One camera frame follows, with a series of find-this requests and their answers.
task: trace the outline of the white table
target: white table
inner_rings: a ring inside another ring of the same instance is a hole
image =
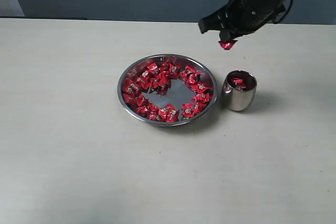
[[[336,26],[268,25],[231,51],[196,24],[0,19],[0,223],[335,223]],[[221,86],[258,80],[243,113],[161,129],[117,82],[174,53]]]

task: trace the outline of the stainless steel cup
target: stainless steel cup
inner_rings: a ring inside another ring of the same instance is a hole
[[[233,78],[242,79],[246,88],[237,88]],[[253,102],[256,90],[257,80],[252,74],[242,70],[232,71],[226,76],[223,84],[222,103],[233,111],[245,110]]]

